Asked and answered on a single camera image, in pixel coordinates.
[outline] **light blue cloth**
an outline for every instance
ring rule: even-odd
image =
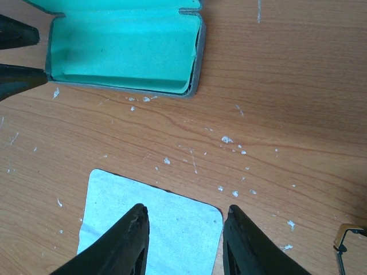
[[[78,254],[135,204],[148,208],[146,275],[210,275],[223,227],[215,207],[102,170],[89,177]]]

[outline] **wooden surface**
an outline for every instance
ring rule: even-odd
[[[260,23],[257,5],[206,1],[193,99],[145,103],[49,83],[0,103],[0,274],[47,274],[76,254],[94,168],[210,203],[224,218],[238,204],[311,273],[337,274],[339,225],[367,223],[367,5],[263,1]],[[41,33],[0,62],[43,68],[52,16],[20,0],[0,7]],[[223,274],[221,253],[213,274]],[[351,274],[365,273],[363,258]]]

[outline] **folded cloth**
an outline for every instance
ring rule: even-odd
[[[95,169],[89,176],[79,254],[135,204],[148,208],[146,275],[210,275],[223,227],[215,207]]]

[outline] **open box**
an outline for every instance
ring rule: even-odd
[[[201,0],[26,0],[57,17],[49,81],[189,97],[205,42]]]

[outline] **box lid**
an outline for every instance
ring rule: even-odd
[[[49,13],[137,9],[201,9],[201,0],[24,0]]]

